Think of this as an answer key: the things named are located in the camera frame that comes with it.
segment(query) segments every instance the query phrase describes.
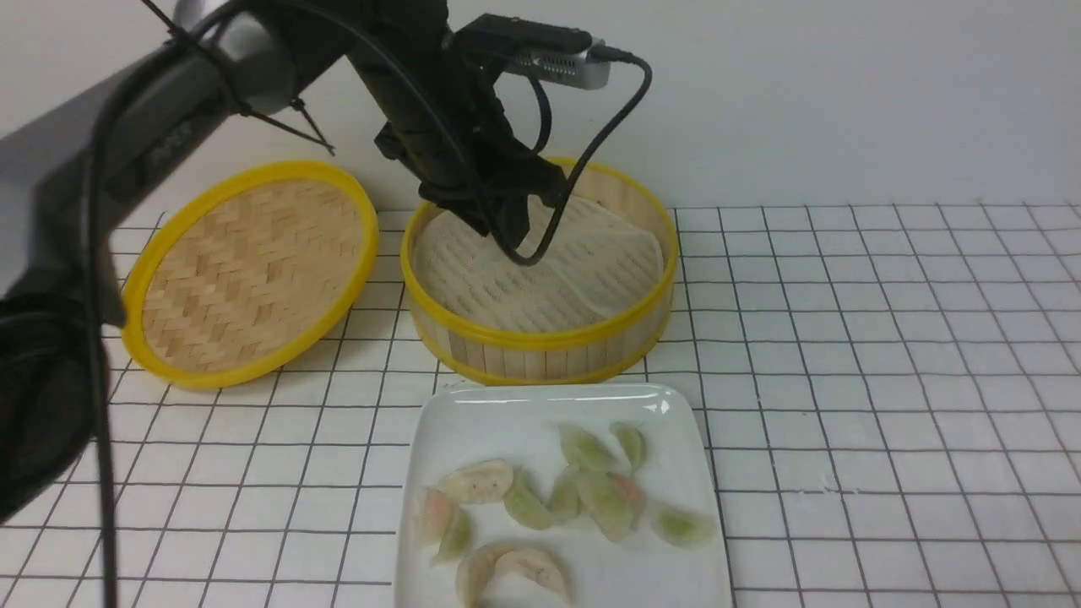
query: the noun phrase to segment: robotic arm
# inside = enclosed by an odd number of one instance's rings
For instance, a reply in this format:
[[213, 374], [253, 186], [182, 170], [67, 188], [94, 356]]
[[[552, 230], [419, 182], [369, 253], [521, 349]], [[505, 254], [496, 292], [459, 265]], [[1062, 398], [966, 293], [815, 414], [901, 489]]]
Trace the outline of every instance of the robotic arm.
[[[224, 3], [182, 0], [176, 23], [190, 30]], [[566, 186], [563, 172], [515, 137], [493, 84], [506, 70], [583, 89], [603, 87], [610, 63], [591, 53], [600, 41], [589, 34], [493, 15], [452, 34], [445, 0], [312, 4], [363, 27], [397, 57], [465, 143], [471, 167], [462, 167], [433, 118], [401, 79], [348, 31], [277, 2], [251, 4], [203, 39], [216, 64], [200, 53], [179, 56], [117, 122], [103, 161], [97, 222], [103, 234], [118, 226], [226, 118], [289, 107], [343, 56], [388, 119], [376, 145], [421, 180], [425, 199], [454, 212], [480, 234], [494, 228], [512, 247], [529, 232], [529, 195], [557, 206]], [[159, 49], [0, 140], [4, 298], [81, 298], [76, 209], [94, 119], [138, 65], [170, 50]], [[468, 187], [470, 173], [491, 193], [486, 198], [497, 222], [494, 227]], [[114, 270], [102, 270], [103, 320], [123, 325]]]
[[[0, 140], [0, 523], [96, 435], [106, 606], [116, 545], [99, 326], [122, 326], [124, 310], [105, 237], [226, 118], [273, 122], [347, 57], [387, 117], [384, 156], [528, 264], [543, 249], [513, 251], [526, 198], [556, 208], [550, 241], [585, 160], [650, 85], [644, 62], [585, 31], [484, 15], [452, 32], [446, 19], [446, 0], [181, 0], [171, 42]], [[530, 77], [547, 123], [539, 80], [598, 89], [614, 61], [641, 66], [643, 84], [564, 176], [515, 137], [495, 80]], [[546, 138], [543, 124], [535, 148]]]

